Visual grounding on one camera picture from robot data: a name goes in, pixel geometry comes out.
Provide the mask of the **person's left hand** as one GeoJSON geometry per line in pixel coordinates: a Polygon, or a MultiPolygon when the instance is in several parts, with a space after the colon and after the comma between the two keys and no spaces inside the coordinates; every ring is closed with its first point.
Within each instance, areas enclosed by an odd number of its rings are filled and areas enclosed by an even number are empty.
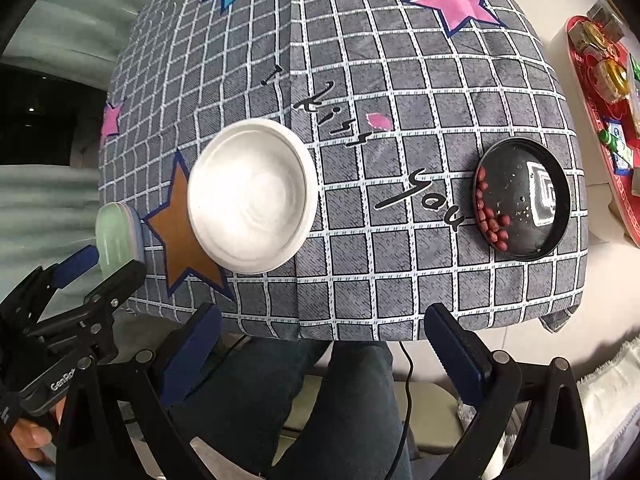
{"type": "Polygon", "coordinates": [[[48,428],[30,419],[19,418],[11,430],[11,437],[26,460],[40,465],[53,463],[44,452],[53,443],[52,432],[48,428]]]}

